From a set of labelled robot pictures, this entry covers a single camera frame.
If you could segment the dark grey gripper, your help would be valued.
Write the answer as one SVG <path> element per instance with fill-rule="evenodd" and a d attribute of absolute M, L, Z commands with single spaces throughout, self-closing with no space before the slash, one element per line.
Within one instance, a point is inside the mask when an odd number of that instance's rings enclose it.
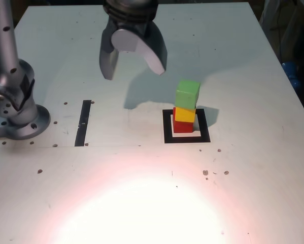
<path fill-rule="evenodd" d="M 109 18 L 102 32 L 99 66 L 102 75 L 112 80 L 119 52 L 134 52 L 142 56 L 151 71 L 162 75 L 166 71 L 167 49 L 157 25 L 125 23 Z"/>

